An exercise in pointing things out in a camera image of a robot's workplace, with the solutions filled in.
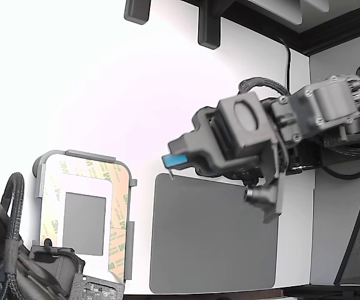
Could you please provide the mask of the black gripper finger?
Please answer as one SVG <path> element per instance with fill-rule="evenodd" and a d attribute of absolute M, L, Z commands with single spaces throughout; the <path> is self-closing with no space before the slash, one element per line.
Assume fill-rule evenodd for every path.
<path fill-rule="evenodd" d="M 199 132 L 184 133 L 179 138 L 168 143 L 170 154 L 173 156 L 196 156 L 200 154 L 200 137 Z"/>

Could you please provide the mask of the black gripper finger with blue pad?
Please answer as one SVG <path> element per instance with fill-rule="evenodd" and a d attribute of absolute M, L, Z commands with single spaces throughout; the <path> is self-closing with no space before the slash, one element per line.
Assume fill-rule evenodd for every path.
<path fill-rule="evenodd" d="M 183 170 L 188 168 L 196 168 L 196 165 L 193 160 L 186 155 L 173 155 L 167 154 L 162 157 L 162 162 L 164 167 L 168 170 L 169 178 L 173 181 L 174 175 L 172 170 Z"/>

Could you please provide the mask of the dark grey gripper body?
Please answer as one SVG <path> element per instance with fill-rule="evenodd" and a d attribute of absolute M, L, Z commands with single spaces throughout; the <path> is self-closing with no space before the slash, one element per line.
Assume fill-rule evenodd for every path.
<path fill-rule="evenodd" d="M 236 96 L 200 109 L 192 119 L 201 153 L 192 156 L 200 176 L 256 182 L 286 173 L 291 151 L 360 120 L 360 79 L 330 77 L 290 93 L 263 77 L 243 80 Z"/>

